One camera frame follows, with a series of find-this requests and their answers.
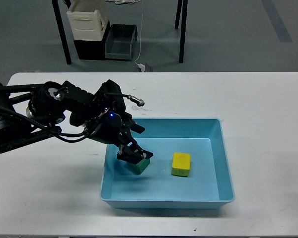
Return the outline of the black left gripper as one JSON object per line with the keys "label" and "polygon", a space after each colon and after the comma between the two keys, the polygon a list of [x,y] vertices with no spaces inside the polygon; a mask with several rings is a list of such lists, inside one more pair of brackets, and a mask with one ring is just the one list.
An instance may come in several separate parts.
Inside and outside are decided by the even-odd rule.
{"label": "black left gripper", "polygon": [[148,160],[153,157],[152,152],[144,150],[138,144],[131,143],[131,130],[142,134],[145,128],[138,125],[129,113],[124,112],[120,115],[109,112],[100,119],[89,139],[103,144],[116,145],[119,149],[117,159],[131,164],[137,164],[143,159]]}

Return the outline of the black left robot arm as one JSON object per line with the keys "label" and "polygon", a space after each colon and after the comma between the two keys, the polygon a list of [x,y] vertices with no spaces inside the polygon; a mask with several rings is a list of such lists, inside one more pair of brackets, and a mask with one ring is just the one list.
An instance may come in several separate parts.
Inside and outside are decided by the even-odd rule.
{"label": "black left robot arm", "polygon": [[4,86],[0,83],[0,154],[51,137],[67,143],[92,139],[118,147],[119,160],[137,164],[153,154],[141,148],[132,132],[142,133],[126,112],[124,100],[144,101],[121,92],[112,80],[96,93],[68,81]]}

